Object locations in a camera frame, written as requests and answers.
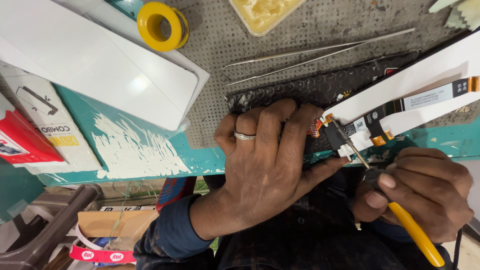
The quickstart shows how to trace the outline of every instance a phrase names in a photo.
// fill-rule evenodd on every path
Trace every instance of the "fingernail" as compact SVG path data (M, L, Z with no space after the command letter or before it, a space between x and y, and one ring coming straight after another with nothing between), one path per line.
M395 169L395 168L396 168L396 163L395 163L395 162L392 163L392 164L390 164L390 165L388 165L388 166L386 167L387 170L389 170L389 169Z
M385 199L382 195L371 192L366 198L367 204L373 208L382 208L387 204L387 199Z
M396 186L395 179L393 179L390 175L386 173L380 174L379 182L389 188L394 188Z

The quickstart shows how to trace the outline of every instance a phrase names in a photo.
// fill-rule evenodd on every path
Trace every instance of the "yellow flux paste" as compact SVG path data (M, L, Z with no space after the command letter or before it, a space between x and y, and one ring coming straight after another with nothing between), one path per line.
M252 32L263 35L304 0L231 0Z

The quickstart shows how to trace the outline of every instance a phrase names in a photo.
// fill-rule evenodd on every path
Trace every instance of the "right hand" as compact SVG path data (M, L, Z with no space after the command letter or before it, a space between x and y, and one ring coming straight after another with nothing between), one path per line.
M434 148L401 150L378 177L383 192L410 213L434 243L454 241L457 231L472 219L473 210L467 203L472 184L467 168ZM360 221L381 216L401 225L387 208L387 199L366 182L357 188L352 210Z

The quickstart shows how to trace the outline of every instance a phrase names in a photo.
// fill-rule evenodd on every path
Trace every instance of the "tweezers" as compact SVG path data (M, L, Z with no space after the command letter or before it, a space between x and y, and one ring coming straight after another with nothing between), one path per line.
M264 60L278 58L278 57L285 57L285 56L290 56L290 55L295 55L295 54L300 54L300 53L306 53L306 52L312 52L312 51L332 49L332 48L346 46L346 48L344 48L344 49L339 49L339 50L336 50L336 51L328 53L328 54L324 54L324 55L319 56L319 57L314 58L314 59L303 61L303 62L294 64L294 65L291 65L291 66L286 66L286 67L283 67L283 68L280 68L280 69L277 69L277 70L273 70L273 71L269 71L269 72L266 72L266 73L254 74L251 77L241 79L241 80L238 80L238 81L234 81L234 82L230 82L230 83L226 84L226 85L230 86L230 85L250 81L250 80L253 80L253 79L256 79L256 78L261 78L261 77L265 77L265 76L268 76L268 75L272 75L272 74L282 72L282 71L285 71L285 70L288 70L288 69L291 69L291 68L295 68L295 67L298 67L298 66L301 66L301 65L305 65L305 64L311 63L313 61L317 61L317 60L320 60L320 59L323 59L323 58L326 58L326 57L329 57L329 56L332 56L332 55L335 55L335 54L338 54L338 53L341 53L341 52L344 52L344 51L354 49L356 47L359 47L361 45L365 45L367 43L371 43L371 42L374 42L374 41L377 41L377 40L381 40L381 39L385 39L385 38L389 38L389 37L395 37L395 36L398 36L398 35L410 33L414 30L415 30L415 28L411 28L411 29L408 29L408 30L402 30L402 31L394 32L394 33L391 33L391 34L388 34L388 35L384 35L384 36L380 36L380 37L376 37L376 38L371 38L371 39L366 39L366 40L362 40L362 41L342 43L342 44L336 44L336 45L330 45L330 46L322 46L322 47L313 48L313 49L303 49L303 50L298 50L298 51L294 51L294 52L288 52L288 53L277 54L277 55L272 55L272 56L265 56L265 57L260 57L260 58L256 58L256 59L246 60L246 61L235 62L235 63L231 63L231 64L226 65L222 69L225 69L227 67L234 66L234 65L264 61Z

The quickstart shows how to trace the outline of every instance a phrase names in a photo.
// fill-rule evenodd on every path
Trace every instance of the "gray perforated mat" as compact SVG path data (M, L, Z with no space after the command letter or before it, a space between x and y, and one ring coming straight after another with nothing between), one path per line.
M410 49L423 51L458 34L443 25L449 9L429 14L433 0L307 0L264 37L252 36L227 0L175 0L190 26L190 38L179 51L211 77L187 114L191 148L216 147L215 129L227 114L224 95L254 86L298 78L318 71L348 66L372 57ZM406 35L374 42L350 52L316 61L268 77L232 86L225 83L263 72L276 65L296 63L317 54L249 63L221 70L226 64L326 44L376 37L416 27Z

